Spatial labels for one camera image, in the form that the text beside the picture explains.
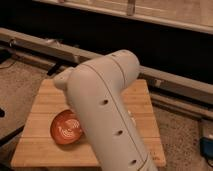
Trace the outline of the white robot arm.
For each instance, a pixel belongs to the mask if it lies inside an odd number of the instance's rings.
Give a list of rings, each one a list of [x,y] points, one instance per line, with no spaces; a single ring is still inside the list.
[[[158,171],[121,98],[139,75],[139,60],[119,50],[54,77],[77,115],[102,171]]]

